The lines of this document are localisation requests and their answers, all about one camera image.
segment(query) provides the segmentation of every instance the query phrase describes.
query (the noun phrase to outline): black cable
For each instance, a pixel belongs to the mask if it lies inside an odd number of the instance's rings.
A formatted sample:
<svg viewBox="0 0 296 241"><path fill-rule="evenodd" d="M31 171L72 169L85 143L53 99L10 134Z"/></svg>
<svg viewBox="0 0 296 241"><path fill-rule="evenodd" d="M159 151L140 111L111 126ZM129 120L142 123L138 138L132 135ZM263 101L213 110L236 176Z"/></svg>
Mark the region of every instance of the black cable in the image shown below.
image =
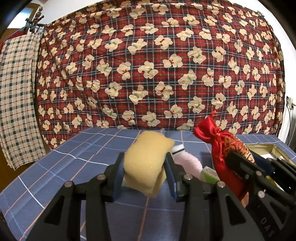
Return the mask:
<svg viewBox="0 0 296 241"><path fill-rule="evenodd" d="M288 135L287 135L287 138L286 138L286 141L285 141L285 143L287 144L287 141L289 140L289 137L290 137L290 129L291 129L291 113L290 113L289 106L288 106L288 105L286 105L286 106L287 106L287 110L288 110L288 112L289 112L289 132L288 132Z"/></svg>

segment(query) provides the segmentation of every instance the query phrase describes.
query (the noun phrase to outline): pink object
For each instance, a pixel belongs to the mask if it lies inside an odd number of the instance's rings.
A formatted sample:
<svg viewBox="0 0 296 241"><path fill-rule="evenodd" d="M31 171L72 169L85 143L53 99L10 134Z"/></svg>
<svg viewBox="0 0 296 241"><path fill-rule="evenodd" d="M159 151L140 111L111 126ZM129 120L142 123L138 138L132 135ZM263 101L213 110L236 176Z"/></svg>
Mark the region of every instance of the pink object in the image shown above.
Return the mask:
<svg viewBox="0 0 296 241"><path fill-rule="evenodd" d="M200 179L202 164L195 156L185 151L183 144L174 146L172 154L175 163L181 165L186 173L190 173Z"/></svg>

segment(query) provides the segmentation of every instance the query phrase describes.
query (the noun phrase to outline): plaid fabric backdrop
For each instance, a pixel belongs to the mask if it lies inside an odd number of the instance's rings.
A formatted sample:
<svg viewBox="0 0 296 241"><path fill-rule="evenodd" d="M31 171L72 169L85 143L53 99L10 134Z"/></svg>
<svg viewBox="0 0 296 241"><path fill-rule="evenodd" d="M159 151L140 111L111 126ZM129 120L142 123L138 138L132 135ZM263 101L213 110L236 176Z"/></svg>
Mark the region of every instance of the plaid fabric backdrop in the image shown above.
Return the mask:
<svg viewBox="0 0 296 241"><path fill-rule="evenodd" d="M233 134L275 134L284 109L280 44L263 16L228 1L103 1L45 27L42 132L190 130L213 110Z"/></svg>
<svg viewBox="0 0 296 241"><path fill-rule="evenodd" d="M14 170L46 154L34 110L41 37L28 34L8 40L0 55L0 144Z"/></svg>

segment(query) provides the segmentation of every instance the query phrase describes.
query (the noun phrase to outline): drawstring bag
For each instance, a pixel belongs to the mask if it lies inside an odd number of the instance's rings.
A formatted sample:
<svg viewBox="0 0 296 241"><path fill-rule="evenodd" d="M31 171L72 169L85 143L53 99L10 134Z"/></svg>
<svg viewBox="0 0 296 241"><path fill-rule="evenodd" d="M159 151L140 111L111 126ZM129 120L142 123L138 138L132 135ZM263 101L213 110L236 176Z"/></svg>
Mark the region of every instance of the drawstring bag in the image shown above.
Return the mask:
<svg viewBox="0 0 296 241"><path fill-rule="evenodd" d="M213 120L215 111L202 121L193 131L193 134L212 145L212 159L214 167L221 181L233 191L241 201L248 192L247 183L225 164L227 155L236 151L247 160L255 163L254 157L246 145L235 135L223 132Z"/></svg>

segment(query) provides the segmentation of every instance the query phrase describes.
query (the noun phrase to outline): tablecloth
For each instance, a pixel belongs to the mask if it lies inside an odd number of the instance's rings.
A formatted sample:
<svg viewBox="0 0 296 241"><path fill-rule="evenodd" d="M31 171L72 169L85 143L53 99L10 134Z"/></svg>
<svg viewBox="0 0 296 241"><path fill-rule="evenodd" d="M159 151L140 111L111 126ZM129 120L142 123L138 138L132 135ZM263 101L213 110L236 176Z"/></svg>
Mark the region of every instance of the tablecloth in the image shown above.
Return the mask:
<svg viewBox="0 0 296 241"><path fill-rule="evenodd" d="M41 212L65 181L79 184L103 173L142 131L88 128L25 170L0 194L0 209L16 239L25 240ZM186 151L196 156L203 166L212 167L209 144L197 139L190 131L161 132L174 139L176 145L183 143ZM296 154L276 136L237 136L246 144L274 143L295 161ZM178 240L184 205L174 202L166 182L155 199L123 187L120 198L106 207L113 241ZM86 240L84 201L80 237Z"/></svg>

